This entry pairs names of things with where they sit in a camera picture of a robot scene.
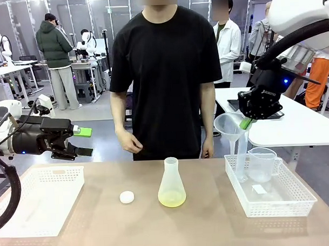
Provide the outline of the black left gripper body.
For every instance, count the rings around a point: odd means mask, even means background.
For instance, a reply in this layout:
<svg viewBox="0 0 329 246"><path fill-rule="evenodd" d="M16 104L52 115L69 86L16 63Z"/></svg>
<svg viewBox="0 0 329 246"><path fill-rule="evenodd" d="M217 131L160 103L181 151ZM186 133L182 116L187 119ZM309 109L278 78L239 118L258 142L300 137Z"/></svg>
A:
<svg viewBox="0 0 329 246"><path fill-rule="evenodd" d="M15 154L41 155L51 152L52 157L75 156L75 146L68 142L73 136L69 119L50 117L20 117L19 130L12 136Z"/></svg>

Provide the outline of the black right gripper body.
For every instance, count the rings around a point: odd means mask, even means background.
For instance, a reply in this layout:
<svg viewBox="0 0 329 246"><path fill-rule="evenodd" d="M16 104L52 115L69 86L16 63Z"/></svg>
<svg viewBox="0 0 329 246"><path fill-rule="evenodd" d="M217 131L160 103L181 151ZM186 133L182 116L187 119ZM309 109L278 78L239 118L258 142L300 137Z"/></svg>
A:
<svg viewBox="0 0 329 246"><path fill-rule="evenodd" d="M253 120L265 120L279 112L282 93L287 90L287 73L283 69L260 70L254 73L254 84L249 91L238 93L238 106L242 114Z"/></svg>

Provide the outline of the person's left hand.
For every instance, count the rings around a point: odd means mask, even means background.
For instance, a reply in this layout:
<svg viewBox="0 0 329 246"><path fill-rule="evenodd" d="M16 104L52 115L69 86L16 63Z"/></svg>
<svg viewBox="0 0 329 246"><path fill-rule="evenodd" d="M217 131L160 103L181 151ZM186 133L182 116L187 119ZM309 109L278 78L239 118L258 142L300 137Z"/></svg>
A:
<svg viewBox="0 0 329 246"><path fill-rule="evenodd" d="M213 138L206 138L202 145L202 159L214 157L214 141Z"/></svg>

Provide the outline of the person's right hand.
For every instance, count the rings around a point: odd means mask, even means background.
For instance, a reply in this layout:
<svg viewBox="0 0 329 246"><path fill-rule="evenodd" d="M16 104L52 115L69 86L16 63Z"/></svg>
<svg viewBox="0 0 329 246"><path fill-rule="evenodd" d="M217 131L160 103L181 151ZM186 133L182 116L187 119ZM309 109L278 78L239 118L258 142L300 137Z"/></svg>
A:
<svg viewBox="0 0 329 246"><path fill-rule="evenodd" d="M143 149L143 145L137 138L124 128L116 129L116 136L123 150L133 154L139 153Z"/></svg>

